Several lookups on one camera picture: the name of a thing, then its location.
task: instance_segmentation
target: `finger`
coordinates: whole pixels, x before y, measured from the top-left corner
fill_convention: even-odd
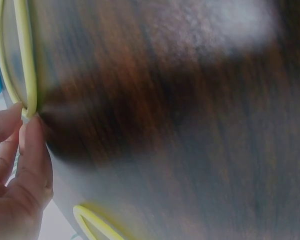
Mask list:
[[[52,189],[53,188],[53,182],[54,182],[54,172],[52,167],[52,162],[50,158],[50,154],[48,152],[48,149],[46,147],[45,151],[45,177],[46,177],[46,188]]]
[[[0,111],[0,143],[13,134],[21,119],[22,104],[16,103],[8,110]]]
[[[41,120],[35,116],[25,128],[23,157],[18,164],[18,169],[27,169],[34,175],[45,176],[45,151],[46,142]]]
[[[26,147],[26,129],[27,124],[23,124],[19,131],[19,153],[21,156],[24,155]]]
[[[34,117],[26,126],[24,152],[18,161],[16,178],[8,186],[8,194],[21,203],[44,208],[52,194],[52,190],[46,188],[49,174],[52,175],[50,164],[40,119]]]
[[[19,120],[14,133],[0,144],[0,182],[6,184],[14,167],[19,145],[19,129],[22,121]]]

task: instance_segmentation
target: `dark wooden surface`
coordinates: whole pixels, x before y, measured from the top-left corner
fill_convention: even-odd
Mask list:
[[[54,200],[131,240],[300,240],[300,0],[30,0]]]

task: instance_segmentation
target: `white surface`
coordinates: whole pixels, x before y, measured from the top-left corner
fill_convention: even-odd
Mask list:
[[[7,109],[3,95],[0,94],[0,111]],[[43,213],[40,236],[38,240],[70,240],[75,230],[62,215],[57,205],[51,201]]]

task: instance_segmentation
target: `yellow rim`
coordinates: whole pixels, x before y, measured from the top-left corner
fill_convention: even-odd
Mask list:
[[[37,111],[37,77],[32,50],[32,38],[30,35],[30,23],[28,19],[28,9],[26,0],[14,0],[15,18],[18,31],[19,45],[21,51],[22,68],[26,88],[27,108],[23,108],[22,114],[26,118],[31,118]],[[3,10],[4,0],[0,0],[0,69],[7,92],[13,103],[21,102],[14,86],[10,80],[5,61],[5,51],[3,43]]]
[[[122,235],[114,230],[109,224],[107,224],[103,219],[98,217],[95,213],[83,206],[75,206],[73,208],[73,215],[78,222],[80,228],[87,236],[89,240],[97,240],[92,234],[89,227],[87,226],[84,218],[89,221],[96,229],[98,229],[103,235],[105,235],[109,240],[126,240]]]

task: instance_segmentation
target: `yellow handle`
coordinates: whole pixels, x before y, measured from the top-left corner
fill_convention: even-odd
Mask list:
[[[81,227],[84,234],[89,240],[97,240],[92,234],[86,221],[89,221],[96,229],[98,229],[103,235],[105,235],[109,240],[125,240],[125,238],[114,230],[110,224],[106,223],[101,217],[97,216],[95,213],[87,209],[86,207],[77,205],[73,208],[73,214]]]
[[[27,0],[14,0],[16,26],[18,31],[22,68],[26,88],[27,108],[23,108],[22,114],[31,118],[37,111],[37,77],[32,50],[32,38],[30,23],[28,19]],[[0,69],[6,89],[13,103],[21,102],[14,86],[10,80],[3,43],[3,9],[4,0],[0,0]]]

